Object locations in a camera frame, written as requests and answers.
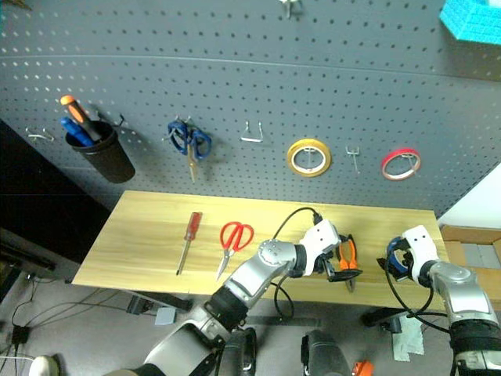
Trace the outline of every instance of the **gray pegboard wall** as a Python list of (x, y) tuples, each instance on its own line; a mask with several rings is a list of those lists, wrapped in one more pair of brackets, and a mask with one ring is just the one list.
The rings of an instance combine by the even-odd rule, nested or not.
[[(121, 192), (174, 193), (431, 208), (442, 214), (500, 161), (501, 47), (457, 42), (442, 4), (303, 0), (286, 18), (278, 1), (83, 3), (2, 6), (0, 118), (46, 128), (34, 147), (99, 201)], [(126, 123), (121, 143), (136, 167), (108, 183), (65, 144), (59, 98)], [(196, 184), (169, 142), (179, 114), (211, 134)], [(263, 144), (240, 141), (245, 121)], [(295, 175), (289, 146), (313, 137), (333, 165)], [(346, 146), (358, 146), (360, 175)], [(418, 176), (387, 181), (381, 159), (418, 149)]]

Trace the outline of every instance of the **screwdriver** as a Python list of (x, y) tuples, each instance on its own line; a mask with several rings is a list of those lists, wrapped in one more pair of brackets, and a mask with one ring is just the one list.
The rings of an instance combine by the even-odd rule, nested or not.
[(95, 130), (91, 119), (85, 114), (77, 100), (73, 96), (63, 96), (60, 100), (61, 104), (65, 106), (77, 123), (88, 133), (92, 141), (97, 143), (101, 140), (101, 135)]
[(191, 213), (191, 217), (189, 218), (188, 227), (186, 227), (185, 233), (185, 246), (182, 249), (181, 259), (179, 260), (178, 270), (175, 272), (175, 275), (178, 276), (182, 272), (182, 267), (185, 265), (186, 254), (188, 253), (189, 245), (191, 244), (191, 240), (195, 239), (196, 231), (198, 230), (198, 226), (200, 225), (200, 220), (202, 219), (202, 213), (194, 212)]

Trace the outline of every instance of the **orange screwdriver handle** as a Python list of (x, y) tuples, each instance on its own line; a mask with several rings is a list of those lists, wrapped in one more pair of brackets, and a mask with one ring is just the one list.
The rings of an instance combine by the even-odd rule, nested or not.
[(79, 124), (91, 121), (73, 96), (63, 96), (61, 98), (61, 104), (70, 111), (71, 116), (73, 116)]
[(91, 119), (88, 118), (85, 111), (80, 107), (73, 96), (63, 96), (60, 102), (68, 109), (77, 123), (88, 133), (92, 141), (97, 142), (101, 140), (101, 135), (94, 129)]

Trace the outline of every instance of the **black cable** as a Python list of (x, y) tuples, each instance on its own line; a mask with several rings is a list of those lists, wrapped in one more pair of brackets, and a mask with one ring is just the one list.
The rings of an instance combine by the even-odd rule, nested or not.
[(225, 351), (224, 348), (218, 353), (218, 358), (216, 359), (216, 367), (214, 368), (214, 376), (219, 375), (219, 368), (221, 368), (222, 352)]
[[(85, 298), (83, 298), (81, 301), (79, 301), (79, 302), (77, 302), (77, 303), (82, 303), (82, 302), (85, 302), (87, 299), (91, 298), (93, 295), (98, 294), (98, 293), (100, 293), (100, 292), (102, 292), (102, 290), (101, 290), (100, 288), (96, 288), (93, 292), (91, 292), (89, 295), (87, 295)], [(51, 308), (44, 309), (43, 311), (41, 311), (41, 312), (40, 312), (40, 313), (38, 313), (37, 315), (35, 315), (35, 316), (31, 317), (31, 319), (30, 319), (30, 320), (29, 320), (29, 321), (25, 324), (25, 326), (27, 327), (28, 325), (30, 325), (30, 324), (33, 322), (33, 320), (35, 320), (36, 318), (40, 317), (40, 316), (41, 316), (41, 315), (43, 315), (45, 312), (48, 312), (48, 311), (52, 310), (52, 309), (53, 309), (53, 308), (55, 308), (56, 306), (59, 306), (59, 305), (55, 305), (55, 306), (53, 306), (53, 307), (51, 307)], [(69, 308), (67, 308), (67, 309), (64, 309), (63, 311), (61, 311), (61, 312), (59, 312), (59, 313), (57, 313), (57, 314), (55, 314), (55, 315), (53, 315), (53, 316), (50, 316), (48, 319), (45, 319), (45, 320), (50, 320), (50, 319), (52, 319), (52, 318), (53, 318), (53, 317), (55, 317), (55, 316), (58, 316), (58, 315), (60, 315), (60, 314), (62, 314), (62, 313), (65, 313), (65, 312), (69, 311), (70, 309), (72, 309), (74, 306), (76, 306), (76, 303), (74, 303), (74, 305), (73, 305), (73, 306), (71, 306), (71, 307), (69, 307)]]
[[(69, 319), (70, 317), (73, 317), (73, 316), (76, 316), (76, 315), (80, 315), (81, 313), (85, 313), (85, 312), (87, 312), (88, 310), (90, 310), (90, 309), (92, 309), (92, 308), (94, 308), (94, 307), (108, 308), (108, 309), (115, 309), (115, 310), (117, 310), (117, 311), (127, 312), (127, 310), (126, 310), (125, 308), (115, 307), (115, 306), (113, 306), (113, 305), (104, 305), (104, 304), (101, 304), (101, 303), (103, 303), (103, 302), (106, 302), (106, 301), (108, 301), (108, 300), (112, 299), (112, 297), (114, 297), (114, 296), (115, 296), (116, 294), (118, 294), (118, 293), (119, 293), (119, 291), (115, 292), (115, 293), (114, 293), (114, 294), (112, 294), (110, 297), (108, 297), (108, 298), (106, 298), (106, 299), (102, 300), (101, 302), (97, 302), (97, 303), (64, 302), (64, 303), (60, 303), (60, 304), (58, 304), (58, 305), (54, 305), (54, 306), (50, 307), (49, 309), (46, 309), (46, 310), (45, 310), (45, 311), (43, 311), (42, 313), (47, 312), (47, 311), (49, 311), (49, 310), (51, 310), (51, 309), (55, 309), (55, 308), (60, 307), (60, 306), (65, 306), (65, 305), (68, 305), (68, 304), (72, 304), (72, 305), (74, 305), (74, 306), (79, 306), (79, 305), (80, 305), (80, 306), (88, 306), (89, 308), (84, 309), (83, 311), (80, 311), (80, 312), (73, 313), (73, 314), (71, 314), (71, 315), (69, 315), (69, 316), (65, 316), (65, 317), (61, 317), (61, 318), (59, 318), (59, 319), (55, 319), (55, 320), (49, 321), (49, 322), (47, 322), (49, 319), (43, 320), (41, 323), (36, 324), (33, 328), (35, 329), (35, 328), (39, 328), (39, 327), (44, 327), (45, 325), (53, 324), (53, 323), (55, 323), (55, 322), (57, 322), (57, 321), (61, 321), (61, 320), (65, 320), (65, 319)], [(142, 315), (145, 315), (145, 316), (156, 316), (156, 315), (153, 315), (153, 314), (151, 314), (151, 313), (142, 313)]]
[[(116, 296), (118, 293), (120, 293), (120, 292), (119, 292), (119, 291), (115, 291), (115, 292), (114, 292), (112, 295), (110, 295), (108, 298), (105, 298), (105, 299), (103, 299), (103, 300), (101, 300), (100, 302), (97, 302), (97, 303), (92, 303), (92, 306), (90, 306), (90, 307), (89, 307), (89, 308), (87, 308), (87, 309), (84, 309), (84, 310), (82, 310), (82, 311), (80, 311), (80, 312), (72, 313), (72, 314), (70, 314), (70, 315), (68, 315), (68, 316), (65, 316), (65, 317), (62, 317), (62, 318), (59, 318), (59, 319), (56, 319), (56, 320), (52, 320), (52, 321), (51, 321), (51, 319), (52, 319), (53, 317), (59, 316), (59, 315), (61, 315), (62, 313), (65, 313), (65, 312), (67, 312), (68, 310), (73, 309), (73, 308), (75, 308), (76, 306), (79, 306), (79, 305), (80, 305), (80, 304), (82, 304), (83, 302), (82, 302), (82, 301), (80, 301), (80, 302), (72, 303), (73, 305), (72, 305), (70, 308), (63, 309), (63, 311), (61, 311), (61, 312), (59, 312), (59, 313), (56, 313), (56, 314), (54, 314), (54, 315), (50, 316), (48, 319), (42, 320), (42, 321), (41, 321), (41, 322), (39, 322), (38, 324), (35, 324), (35, 325), (33, 326), (33, 328), (35, 329), (36, 327), (43, 327), (43, 326), (45, 326), (45, 325), (49, 325), (49, 324), (55, 323), (55, 322), (57, 322), (57, 321), (64, 320), (64, 319), (68, 319), (68, 318), (70, 318), (70, 317), (73, 317), (73, 316), (79, 315), (79, 314), (81, 314), (81, 313), (87, 312), (87, 311), (89, 311), (90, 309), (94, 308), (95, 306), (100, 306), (102, 303), (107, 302), (108, 300), (112, 299), (112, 298), (113, 298), (114, 296)], [(54, 305), (53, 307), (51, 307), (51, 309), (56, 308), (57, 306), (61, 306), (62, 304), (63, 304), (63, 303), (60, 303), (60, 304), (58, 304), (58, 305)]]
[(33, 297), (34, 297), (34, 291), (35, 291), (35, 285), (34, 285), (34, 280), (31, 280), (31, 297), (29, 300), (26, 300), (25, 302), (19, 304), (15, 309), (14, 309), (14, 312), (13, 312), (13, 315), (12, 317), (10, 318), (10, 322), (12, 323), (13, 327), (16, 326), (16, 324), (14, 323), (14, 318), (16, 317), (16, 313), (18, 311), (19, 308), (21, 308), (22, 306), (25, 306), (26, 304), (29, 304), (31, 302), (33, 302)]
[(451, 373), (450, 376), (456, 376), (456, 361), (454, 360), (454, 356), (452, 356), (452, 367), (451, 367)]
[[(11, 349), (11, 348), (12, 348), (12, 345), (10, 345), (10, 346), (7, 348), (7, 353), (6, 353), (6, 355), (7, 355), (7, 356), (9, 355), (9, 353), (10, 353), (10, 349)], [(4, 358), (3, 363), (2, 363), (2, 366), (0, 367), (0, 374), (1, 374), (2, 370), (3, 370), (3, 368), (5, 367), (5, 363), (7, 363), (7, 360), (8, 360), (7, 358)]]
[[(433, 320), (431, 321), (432, 324), (436, 323), (437, 321), (439, 321), (440, 319), (436, 319), (436, 320)], [(428, 327), (427, 325), (423, 328), (423, 330), (421, 331), (422, 334), (424, 334), (425, 331), (427, 331), (428, 329), (430, 329), (430, 327)]]
[(19, 348), (19, 345), (16, 345), (14, 349), (14, 371), (16, 372), (15, 375), (17, 376), (17, 350)]
[(431, 301), (433, 300), (433, 295), (434, 295), (434, 291), (433, 291), (433, 288), (430, 287), (430, 294), (428, 295), (428, 300), (426, 301), (426, 303), (424, 303), (424, 305), (419, 308), (416, 313), (414, 314), (415, 315), (420, 315), (421, 313), (423, 313), (424, 311), (427, 310), (427, 308), (430, 306), (431, 304)]
[(286, 225), (286, 223), (289, 221), (289, 219), (291, 219), (296, 213), (298, 213), (302, 210), (311, 210), (313, 212), (313, 223), (314, 224), (317, 224), (318, 222), (322, 221), (322, 216), (314, 208), (310, 208), (309, 206), (304, 206), (303, 208), (299, 208), (299, 209), (294, 210), (292, 213), (290, 213), (287, 216), (287, 218), (285, 218), (285, 220), (280, 225), (279, 229), (276, 231), (275, 235), (273, 235), (272, 239), (276, 239), (276, 237), (279, 236), (280, 231)]
[[(286, 223), (289, 222), (289, 219), (291, 219), (294, 215), (296, 215), (298, 212), (301, 212), (303, 210), (310, 210), (310, 211), (312, 211), (312, 213), (313, 213), (313, 224), (314, 225), (316, 225), (316, 224), (318, 224), (319, 222), (322, 221), (322, 219), (323, 219), (322, 216), (314, 208), (310, 208), (309, 206), (304, 206), (302, 208), (294, 210), (292, 213), (290, 213), (287, 216), (287, 218), (285, 218), (285, 220), (282, 222), (282, 224), (280, 225), (280, 227), (278, 228), (278, 230), (275, 232), (275, 235), (273, 235), (272, 239), (276, 239), (276, 237), (279, 236), (280, 231), (286, 225)], [(292, 302), (292, 299), (290, 298), (289, 294), (287, 294), (287, 291), (285, 291), (282, 288), (282, 283), (285, 281), (285, 279), (287, 277), (288, 277), (287, 275), (283, 276), (282, 279), (280, 280), (280, 282), (278, 284), (275, 284), (275, 283), (271, 282), (271, 284), (273, 286), (275, 286), (275, 294), (273, 295), (273, 303), (275, 304), (276, 312), (280, 315), (280, 318), (282, 320), (289, 320), (289, 319), (292, 319), (294, 317), (294, 303)], [(283, 314), (282, 310), (279, 307), (279, 303), (278, 303), (278, 294), (279, 294), (279, 291), (281, 291), (286, 296), (287, 300), (289, 301), (289, 305), (290, 305), (290, 315), (289, 316), (285, 316)]]
[(442, 313), (442, 312), (422, 312), (422, 313), (416, 313), (417, 316), (442, 316), (442, 317), (448, 317), (447, 313)]
[[(275, 288), (275, 294), (273, 295), (273, 303), (275, 304), (276, 312), (280, 315), (280, 319), (282, 319), (282, 321), (290, 320), (290, 319), (292, 319), (294, 317), (294, 303), (292, 302), (292, 299), (290, 298), (289, 294), (287, 294), (287, 291), (285, 291), (282, 288), (282, 283), (287, 278), (288, 278), (287, 275), (283, 276), (282, 279), (279, 281), (278, 284), (275, 284), (274, 282), (271, 282), (271, 284), (276, 287)], [(281, 291), (286, 296), (287, 300), (289, 301), (290, 314), (287, 315), (287, 316), (283, 314), (283, 311), (279, 307), (279, 303), (278, 303), (278, 294), (279, 294), (279, 291)]]
[(51, 284), (52, 282), (56, 282), (57, 278), (54, 278), (52, 280), (37, 280), (37, 284)]
[(422, 319), (419, 315), (416, 315), (415, 312), (413, 312), (405, 303), (404, 301), (402, 300), (402, 298), (400, 298), (400, 295), (398, 295), (398, 292), (395, 290), (395, 286), (393, 286), (393, 282), (391, 282), (391, 278), (390, 278), (390, 272), (389, 272), (389, 266), (390, 266), (390, 256), (391, 254), (388, 253), (387, 255), (387, 258), (386, 258), (386, 261), (384, 262), (384, 274), (386, 275), (386, 280), (388, 282), (388, 286), (390, 286), (390, 289), (391, 289), (391, 292), (393, 293), (393, 295), (397, 298), (398, 302), (401, 304), (401, 306), (409, 313), (410, 316), (412, 317), (416, 317), (416, 319), (418, 319), (421, 323), (423, 324), (426, 324), (428, 325), (429, 327), (433, 327), (434, 329), (437, 329), (438, 331), (442, 331), (444, 333), (449, 333), (449, 331), (443, 327), (439, 327), (438, 325), (435, 325), (429, 321), (426, 321), (425, 319)]

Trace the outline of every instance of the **tape roll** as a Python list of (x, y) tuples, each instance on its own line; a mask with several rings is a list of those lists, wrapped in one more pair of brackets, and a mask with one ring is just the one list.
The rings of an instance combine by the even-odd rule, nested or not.
[[(402, 172), (400, 174), (395, 174), (395, 175), (389, 174), (386, 171), (386, 167), (388, 166), (388, 164), (391, 161), (393, 161), (395, 158), (404, 157), (404, 156), (413, 156), (416, 158), (416, 162), (412, 165), (412, 167), (410, 166), (409, 170), (407, 170), (405, 172)], [(410, 178), (412, 175), (414, 175), (416, 173), (417, 170), (420, 169), (420, 167), (421, 167), (421, 156), (417, 152), (417, 150), (410, 148), (410, 147), (404, 147), (402, 149), (398, 149), (398, 150), (395, 150), (395, 151), (389, 153), (389, 155), (384, 157), (382, 162), (381, 162), (381, 172), (383, 173), (383, 176), (386, 179), (393, 180), (393, 181), (399, 181), (399, 180), (404, 180), (404, 179)]]
[[(322, 162), (318, 166), (312, 168), (304, 168), (297, 165), (294, 160), (297, 154), (301, 151), (311, 151), (311, 149), (320, 153), (322, 156)], [(317, 139), (300, 139), (293, 143), (287, 151), (287, 164), (289, 165), (289, 168), (298, 175), (309, 178), (322, 175), (330, 167), (331, 161), (332, 157), (330, 156), (329, 147)]]

